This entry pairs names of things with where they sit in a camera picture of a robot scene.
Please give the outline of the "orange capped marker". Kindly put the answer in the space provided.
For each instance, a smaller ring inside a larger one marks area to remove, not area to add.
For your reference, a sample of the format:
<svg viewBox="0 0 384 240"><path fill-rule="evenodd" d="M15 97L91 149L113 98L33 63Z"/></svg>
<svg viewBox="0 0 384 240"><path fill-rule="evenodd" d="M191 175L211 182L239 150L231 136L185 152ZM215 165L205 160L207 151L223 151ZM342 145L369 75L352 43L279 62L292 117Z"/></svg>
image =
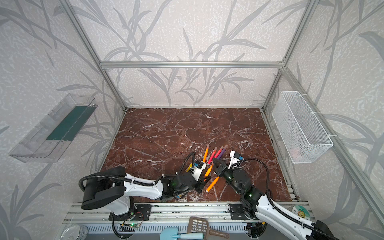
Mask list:
<svg viewBox="0 0 384 240"><path fill-rule="evenodd" d="M210 175L210 172L211 172L212 168L213 168L213 165L211 165L211 166L209 167L209 169L206 171L206 173L205 173L205 177L207 177L207 176Z"/></svg>
<svg viewBox="0 0 384 240"><path fill-rule="evenodd" d="M218 182L218 180L220 179L220 177L216 177L213 182L208 186L208 188L206 189L206 193L209 193L211 191L211 189L215 186L215 184Z"/></svg>

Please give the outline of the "red marker pen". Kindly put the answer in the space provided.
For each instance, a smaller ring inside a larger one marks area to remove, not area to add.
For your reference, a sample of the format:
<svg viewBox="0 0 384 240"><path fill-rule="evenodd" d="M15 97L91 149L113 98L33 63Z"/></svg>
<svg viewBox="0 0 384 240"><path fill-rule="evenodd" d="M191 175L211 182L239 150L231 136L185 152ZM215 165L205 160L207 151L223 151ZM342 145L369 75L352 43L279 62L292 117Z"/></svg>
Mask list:
<svg viewBox="0 0 384 240"><path fill-rule="evenodd" d="M219 157L219 155L220 155L220 153L222 152L223 148L224 148L223 146L220 147L220 149L216 152L214 158L217 159L217 158Z"/></svg>

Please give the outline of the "pink marker pen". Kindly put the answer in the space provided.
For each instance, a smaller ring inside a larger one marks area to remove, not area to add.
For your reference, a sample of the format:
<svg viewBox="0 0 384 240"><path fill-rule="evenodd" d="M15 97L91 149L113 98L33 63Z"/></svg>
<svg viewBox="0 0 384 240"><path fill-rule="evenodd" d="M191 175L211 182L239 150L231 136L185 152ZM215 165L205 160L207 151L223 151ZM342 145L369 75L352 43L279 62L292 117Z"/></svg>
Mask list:
<svg viewBox="0 0 384 240"><path fill-rule="evenodd" d="M211 154L211 156L210 156L210 158L208 160L208 165L211 165L211 162L212 162L216 152L217 152L217 147L214 148L214 150L213 150L213 152L212 152L212 154Z"/></svg>

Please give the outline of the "orange marker pen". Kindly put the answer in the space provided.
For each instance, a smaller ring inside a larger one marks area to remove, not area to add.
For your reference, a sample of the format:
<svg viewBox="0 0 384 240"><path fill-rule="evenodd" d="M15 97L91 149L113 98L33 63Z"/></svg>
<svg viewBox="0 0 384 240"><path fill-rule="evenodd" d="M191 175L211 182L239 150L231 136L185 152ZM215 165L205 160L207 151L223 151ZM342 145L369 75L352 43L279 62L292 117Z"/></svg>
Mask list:
<svg viewBox="0 0 384 240"><path fill-rule="evenodd" d="M203 163L206 163L206 161L207 161L207 156L208 156L208 152L209 152L209 147L210 147L210 144L207 144L207 146L206 146L206 150L205 150L205 153L204 153L204 157L203 157Z"/></svg>

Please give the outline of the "purple capped marker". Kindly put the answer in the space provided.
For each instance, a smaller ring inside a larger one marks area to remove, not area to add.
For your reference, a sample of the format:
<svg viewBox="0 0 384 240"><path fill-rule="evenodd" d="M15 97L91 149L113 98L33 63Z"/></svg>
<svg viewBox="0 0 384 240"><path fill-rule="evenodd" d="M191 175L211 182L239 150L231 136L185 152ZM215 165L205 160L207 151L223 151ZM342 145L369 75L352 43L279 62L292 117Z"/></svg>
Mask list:
<svg viewBox="0 0 384 240"><path fill-rule="evenodd" d="M228 148L228 145L225 145L224 148L222 149L222 151L220 152L218 159L220 159L223 156L223 154L227 150L227 148Z"/></svg>

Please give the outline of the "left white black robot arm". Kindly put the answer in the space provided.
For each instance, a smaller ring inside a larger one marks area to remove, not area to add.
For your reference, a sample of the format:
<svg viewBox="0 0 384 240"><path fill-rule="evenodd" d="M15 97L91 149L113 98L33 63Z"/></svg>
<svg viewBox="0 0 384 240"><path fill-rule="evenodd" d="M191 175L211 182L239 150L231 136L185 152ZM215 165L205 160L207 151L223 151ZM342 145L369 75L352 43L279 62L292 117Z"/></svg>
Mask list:
<svg viewBox="0 0 384 240"><path fill-rule="evenodd" d="M79 180L79 187L84 193L81 208L107 208L114 217L129 219L137 212L134 197L155 201L180 199L190 191L202 193L210 179L210 176L202 175L202 170L192 169L147 180L126 173L124 167L115 167Z"/></svg>

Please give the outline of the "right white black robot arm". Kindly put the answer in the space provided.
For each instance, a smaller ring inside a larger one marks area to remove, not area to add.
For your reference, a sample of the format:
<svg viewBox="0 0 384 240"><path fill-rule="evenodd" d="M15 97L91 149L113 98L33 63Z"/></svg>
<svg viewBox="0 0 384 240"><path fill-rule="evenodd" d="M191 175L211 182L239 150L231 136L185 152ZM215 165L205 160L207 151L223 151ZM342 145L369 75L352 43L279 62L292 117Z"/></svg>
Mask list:
<svg viewBox="0 0 384 240"><path fill-rule="evenodd" d="M241 196L247 218L258 219L272 226L291 240L335 240L326 224L317 220L315 223L302 218L289 210L282 208L271 198L269 189L270 173L267 165L258 159L266 170L266 192L263 193L252 184L247 172L242 168L232 169L226 162L214 158L214 171L218 177L224 178L226 183Z"/></svg>

